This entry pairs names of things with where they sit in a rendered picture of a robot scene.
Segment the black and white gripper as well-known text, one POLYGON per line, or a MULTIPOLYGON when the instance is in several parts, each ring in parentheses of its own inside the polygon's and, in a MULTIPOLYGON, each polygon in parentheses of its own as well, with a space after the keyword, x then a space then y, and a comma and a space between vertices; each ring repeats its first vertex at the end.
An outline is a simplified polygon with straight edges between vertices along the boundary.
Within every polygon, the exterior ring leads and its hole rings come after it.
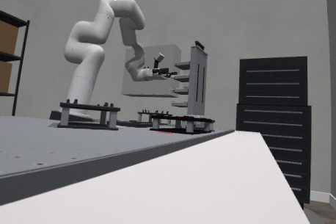
POLYGON ((155 68, 155 69, 147 69, 146 77, 149 81, 152 80, 167 80, 171 75, 177 75, 178 72, 169 73, 169 68, 155 68), (168 75, 169 74, 169 75, 168 75))

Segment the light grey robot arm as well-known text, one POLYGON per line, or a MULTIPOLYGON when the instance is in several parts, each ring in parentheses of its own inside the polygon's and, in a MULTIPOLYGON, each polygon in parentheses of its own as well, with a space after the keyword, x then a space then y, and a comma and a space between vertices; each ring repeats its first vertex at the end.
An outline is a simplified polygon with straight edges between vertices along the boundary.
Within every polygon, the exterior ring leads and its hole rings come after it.
POLYGON ((123 44, 132 46, 135 51, 135 57, 125 64, 127 71, 135 82, 149 81, 147 69, 139 69, 145 64, 145 52, 137 41, 136 30, 144 29, 145 18, 137 3, 134 0, 100 0, 94 21, 76 23, 67 40, 65 59, 80 65, 73 73, 63 103, 70 99, 73 104, 78 99, 78 104, 90 105, 98 72, 105 60, 105 51, 95 44, 104 44, 108 40, 114 17, 120 18, 123 44))

